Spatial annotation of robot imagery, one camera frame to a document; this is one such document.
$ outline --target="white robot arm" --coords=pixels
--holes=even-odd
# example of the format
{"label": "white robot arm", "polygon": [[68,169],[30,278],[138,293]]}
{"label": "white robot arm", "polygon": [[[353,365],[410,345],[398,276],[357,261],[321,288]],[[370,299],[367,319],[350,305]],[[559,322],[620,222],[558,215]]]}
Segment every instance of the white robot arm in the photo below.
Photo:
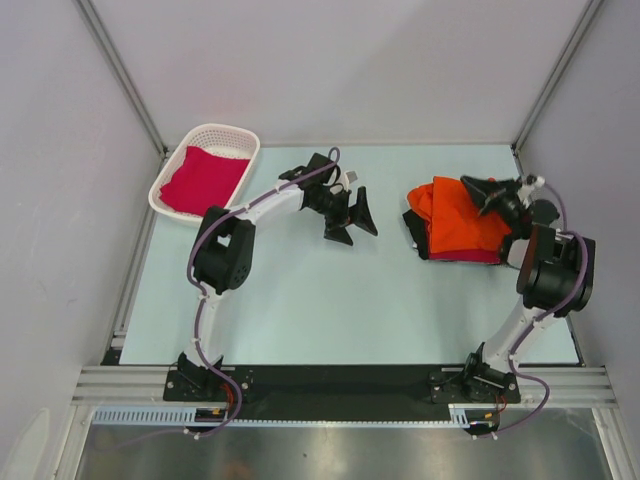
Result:
{"label": "white robot arm", "polygon": [[346,230],[351,224],[378,234],[365,187],[358,189],[355,205],[349,206],[350,185],[356,179],[355,172],[341,173],[337,161],[316,153],[306,167],[283,173],[272,190],[247,205],[233,212],[219,207],[207,211],[189,267],[190,281],[200,289],[204,300],[193,341],[184,351],[189,362],[206,366],[199,347],[214,365],[221,363],[220,335],[214,334],[214,329],[224,328],[225,319],[217,315],[220,304],[249,275],[255,235],[277,218],[309,207],[324,215],[324,236],[329,240],[353,245]]}
{"label": "white robot arm", "polygon": [[587,304],[595,242],[549,226],[559,217],[555,206],[529,198],[544,185],[540,177],[501,182],[462,177],[461,181],[480,215],[497,212],[509,225],[512,233],[505,237],[501,258],[520,265],[516,291],[521,297],[507,320],[469,355],[461,372],[435,379],[438,398],[447,398],[441,394],[446,385],[464,398],[482,402],[516,390],[517,367],[530,347],[552,324]]}

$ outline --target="gray wall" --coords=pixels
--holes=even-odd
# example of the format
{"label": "gray wall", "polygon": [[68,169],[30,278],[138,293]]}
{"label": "gray wall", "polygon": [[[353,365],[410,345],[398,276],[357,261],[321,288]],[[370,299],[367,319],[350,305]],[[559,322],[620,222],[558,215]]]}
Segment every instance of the gray wall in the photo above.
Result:
{"label": "gray wall", "polygon": [[168,145],[302,146],[508,143],[585,3],[95,0]]}
{"label": "gray wall", "polygon": [[106,339],[158,158],[73,2],[0,10],[1,470],[41,408],[50,463],[80,367]]}
{"label": "gray wall", "polygon": [[560,190],[569,225],[597,240],[595,288],[575,315],[640,445],[640,2],[608,2],[525,145],[525,170]]}

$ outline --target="light blue table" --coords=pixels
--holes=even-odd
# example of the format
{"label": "light blue table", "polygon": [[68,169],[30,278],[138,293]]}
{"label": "light blue table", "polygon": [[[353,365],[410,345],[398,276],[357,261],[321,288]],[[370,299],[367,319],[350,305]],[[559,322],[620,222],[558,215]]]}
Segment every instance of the light blue table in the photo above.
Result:
{"label": "light blue table", "polygon": [[[243,201],[328,148],[266,148]],[[227,364],[437,364],[463,362],[517,300],[505,267],[424,262],[402,221],[406,194],[433,176],[517,176],[508,146],[346,147],[343,169],[367,186],[380,235],[350,227],[355,245],[322,238],[315,212],[284,217],[256,240],[247,282],[225,307]],[[145,260],[122,364],[170,364],[189,342],[197,291],[185,278],[196,230],[160,216]],[[527,362],[576,363],[566,322]]]}

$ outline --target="orange cloth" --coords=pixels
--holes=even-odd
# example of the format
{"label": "orange cloth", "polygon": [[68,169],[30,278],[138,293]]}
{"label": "orange cloth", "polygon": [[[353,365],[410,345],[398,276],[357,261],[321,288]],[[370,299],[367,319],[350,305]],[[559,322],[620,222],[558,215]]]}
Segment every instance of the orange cloth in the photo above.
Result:
{"label": "orange cloth", "polygon": [[500,215],[478,216],[460,180],[433,177],[433,183],[414,188],[407,195],[411,209],[429,222],[429,252],[488,250],[497,252],[511,229]]}

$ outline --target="white basket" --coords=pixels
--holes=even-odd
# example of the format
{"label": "white basket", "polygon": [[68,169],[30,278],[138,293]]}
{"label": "white basket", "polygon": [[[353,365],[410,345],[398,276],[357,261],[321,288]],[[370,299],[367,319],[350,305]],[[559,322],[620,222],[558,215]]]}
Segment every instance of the white basket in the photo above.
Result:
{"label": "white basket", "polygon": [[255,165],[258,150],[260,150],[260,140],[253,132],[242,128],[208,123],[191,130],[180,142],[180,145],[173,152],[156,181],[153,182],[153,186],[149,191],[149,204],[156,212],[166,215],[179,223],[198,227],[202,222],[200,215],[176,212],[160,198],[160,189],[169,183],[176,170],[182,166],[188,146],[200,147],[206,152],[220,157],[249,159],[247,169],[244,171],[227,205],[225,205],[225,207],[229,207],[240,195],[242,188],[249,179],[249,175]]}

